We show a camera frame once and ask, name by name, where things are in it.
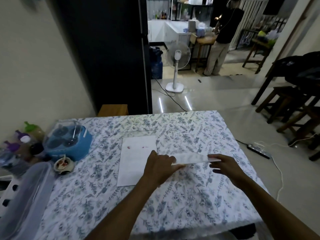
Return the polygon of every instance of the white stand fan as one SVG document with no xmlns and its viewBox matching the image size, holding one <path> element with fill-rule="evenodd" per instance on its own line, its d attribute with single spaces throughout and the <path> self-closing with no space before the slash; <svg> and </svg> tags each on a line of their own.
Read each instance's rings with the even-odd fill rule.
<svg viewBox="0 0 320 240">
<path fill-rule="evenodd" d="M 190 60 L 189 47 L 181 42 L 173 43 L 168 47 L 167 61 L 174 68 L 173 82 L 169 82 L 165 89 L 169 92 L 182 92 L 183 84 L 177 82 L 178 69 L 184 68 Z"/>
</svg>

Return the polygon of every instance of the radiator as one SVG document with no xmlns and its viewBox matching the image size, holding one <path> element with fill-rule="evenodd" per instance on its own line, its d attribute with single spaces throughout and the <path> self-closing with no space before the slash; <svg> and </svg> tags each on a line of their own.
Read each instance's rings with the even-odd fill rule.
<svg viewBox="0 0 320 240">
<path fill-rule="evenodd" d="M 243 18 L 231 40 L 230 46 L 236 46 L 242 29 L 251 29 L 260 21 L 269 0 L 241 0 L 239 8 L 244 11 Z"/>
</svg>

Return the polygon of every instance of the paper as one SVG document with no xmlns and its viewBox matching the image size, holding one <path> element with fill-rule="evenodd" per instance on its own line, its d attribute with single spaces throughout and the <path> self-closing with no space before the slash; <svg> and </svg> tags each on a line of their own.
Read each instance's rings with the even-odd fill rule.
<svg viewBox="0 0 320 240">
<path fill-rule="evenodd" d="M 136 185 L 152 150 L 157 151 L 156 136 L 122 139 L 117 186 Z"/>
<path fill-rule="evenodd" d="M 208 158 L 207 155 L 201 155 L 195 152 L 172 154 L 176 158 L 175 164 L 192 164 L 192 163 L 207 163 L 207 162 L 219 162 L 220 159 Z"/>
</svg>

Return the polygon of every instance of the power strip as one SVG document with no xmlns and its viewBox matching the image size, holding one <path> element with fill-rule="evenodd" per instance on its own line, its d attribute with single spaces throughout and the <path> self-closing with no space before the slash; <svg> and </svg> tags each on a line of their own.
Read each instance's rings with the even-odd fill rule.
<svg viewBox="0 0 320 240">
<path fill-rule="evenodd" d="M 252 144 L 247 145 L 247 149 L 249 149 L 255 153 L 258 153 L 260 156 L 263 156 L 267 159 L 270 159 L 272 157 L 272 155 L 270 153 L 266 152 L 265 150 L 261 149 L 260 147 L 254 146 Z"/>
</svg>

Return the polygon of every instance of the refrigerator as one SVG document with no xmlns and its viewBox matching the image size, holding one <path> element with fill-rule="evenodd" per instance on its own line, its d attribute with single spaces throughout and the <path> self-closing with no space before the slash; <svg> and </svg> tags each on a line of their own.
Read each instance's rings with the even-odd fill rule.
<svg viewBox="0 0 320 240">
<path fill-rule="evenodd" d="M 152 114 L 146 0 L 50 0 L 96 112 Z"/>
</svg>

